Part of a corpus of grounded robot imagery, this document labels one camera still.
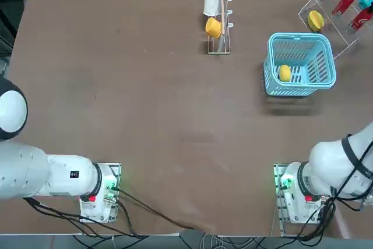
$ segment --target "yellow cup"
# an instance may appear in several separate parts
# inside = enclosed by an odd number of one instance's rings
[[[221,33],[221,23],[213,17],[210,17],[206,22],[205,30],[209,36],[218,38]]]

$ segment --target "yellow ball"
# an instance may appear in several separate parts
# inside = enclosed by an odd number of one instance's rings
[[[289,82],[291,79],[291,69],[288,65],[284,64],[280,66],[279,70],[280,80],[282,82]]]

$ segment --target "brown table surface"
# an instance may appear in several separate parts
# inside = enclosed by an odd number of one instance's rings
[[[336,62],[331,90],[302,100],[264,94],[268,38],[307,31],[297,15],[307,1],[233,0],[231,55],[212,56],[203,0],[29,0],[8,73],[29,103],[17,139],[47,153],[121,162],[122,188],[179,222],[267,236],[273,164],[305,161],[317,142],[372,118],[373,64],[364,45]],[[77,199],[47,203],[79,211]],[[127,205],[140,233],[180,230]],[[0,214],[1,233],[78,232],[21,199],[2,201]],[[338,205],[328,235],[370,239],[372,218],[373,208]],[[112,226],[128,229],[122,214]]]

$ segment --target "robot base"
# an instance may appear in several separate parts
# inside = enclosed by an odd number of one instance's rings
[[[279,217],[280,233],[281,233],[282,237],[283,236],[292,236],[292,234],[287,234],[286,231],[285,231],[285,228],[286,228],[285,223],[286,222],[288,222],[288,223],[289,222],[290,223],[305,223],[307,221],[307,219],[309,218],[309,217],[306,217],[306,218],[303,218],[303,219],[299,219],[299,217],[297,216],[297,214],[295,214],[295,211],[294,211],[294,209],[296,209],[294,207],[295,206],[294,205],[295,200],[293,200],[293,198],[291,197],[291,193],[289,193],[290,198],[291,198],[290,199],[289,196],[285,196],[285,191],[286,190],[282,190],[281,178],[286,173],[288,166],[289,166],[289,164],[280,164],[280,163],[275,163],[273,165],[273,173],[275,175],[275,186],[276,186],[276,195],[277,195],[276,206],[277,206],[278,217]],[[318,223],[318,220],[317,220],[318,212],[316,214],[314,214],[314,216],[315,216],[315,219],[313,221],[310,220],[308,222],[309,224]]]
[[[110,187],[119,188],[121,181],[121,163],[97,163],[102,172],[102,182],[98,194],[94,201],[84,202],[79,199],[80,215],[91,218],[100,223],[115,222],[118,215],[117,191],[109,189]],[[92,223],[86,219],[81,222]]]
[[[300,165],[297,162],[289,164],[280,179],[290,223],[306,223],[310,219],[309,224],[317,224],[321,199],[310,201],[301,192],[297,179]]]

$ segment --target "black strap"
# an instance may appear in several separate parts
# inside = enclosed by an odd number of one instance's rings
[[[359,171],[362,175],[364,175],[367,179],[373,178],[373,171],[370,171],[367,169],[363,163],[359,162],[359,159],[355,155],[354,151],[352,151],[349,137],[352,136],[352,134],[348,134],[345,138],[341,140],[342,142],[342,148],[344,152],[346,153],[346,156],[349,158],[350,162],[353,164],[353,166],[356,168],[357,171]]]
[[[314,195],[313,193],[311,193],[307,189],[307,187],[305,186],[305,184],[303,182],[303,169],[304,169],[304,167],[307,163],[308,162],[301,163],[301,165],[300,165],[300,167],[297,171],[298,186],[299,186],[299,189],[301,190],[301,192],[304,196],[308,195],[308,196],[312,197],[312,201],[318,201],[321,198],[321,196],[320,195]]]
[[[101,183],[103,181],[103,174],[101,172],[101,168],[98,166],[97,163],[92,163],[92,164],[97,170],[97,183],[96,183],[96,186],[94,187],[93,191],[90,194],[80,196],[82,201],[85,201],[85,202],[88,201],[89,197],[96,196],[98,194],[98,192],[100,191],[100,188],[101,188]]]

